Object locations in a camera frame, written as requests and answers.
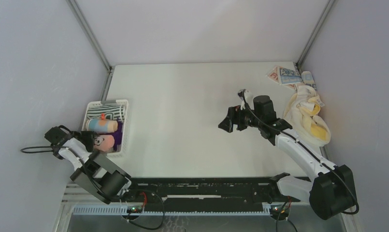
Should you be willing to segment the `orange polka dot towel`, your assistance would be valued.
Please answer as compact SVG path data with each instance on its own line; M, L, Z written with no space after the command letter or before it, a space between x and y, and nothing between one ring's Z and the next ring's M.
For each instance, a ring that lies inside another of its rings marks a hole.
M112 133L119 129L120 122L113 113L99 113L97 115L87 115L85 128L87 131L98 133Z

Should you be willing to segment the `pink towel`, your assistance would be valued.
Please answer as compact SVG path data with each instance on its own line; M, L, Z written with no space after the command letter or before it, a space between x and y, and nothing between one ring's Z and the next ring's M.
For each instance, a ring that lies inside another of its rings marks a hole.
M115 139L112 135L100 135L94 139L94 148L102 152L112 152Z

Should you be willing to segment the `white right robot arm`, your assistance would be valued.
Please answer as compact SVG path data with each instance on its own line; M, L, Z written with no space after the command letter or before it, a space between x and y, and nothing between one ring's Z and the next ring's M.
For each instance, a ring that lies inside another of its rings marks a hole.
M349 167L337 166L313 151L286 120L277 117L269 96L254 97L246 89L240 90L238 96L241 104L228 108L218 128L228 133L249 127L258 129L264 139L290 156L309 178L302 180L289 173L270 178L268 195L271 199L281 201L287 196L309 203L323 220L339 213L354 215L359 212L354 177Z

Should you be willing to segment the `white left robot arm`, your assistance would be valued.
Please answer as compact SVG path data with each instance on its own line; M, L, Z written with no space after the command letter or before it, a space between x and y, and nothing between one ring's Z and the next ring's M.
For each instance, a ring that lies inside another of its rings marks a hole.
M105 204L123 198L133 202L140 197L140 188L132 183L131 176L94 148L96 133L65 129L53 127L44 137L55 157L73 165L71 181Z

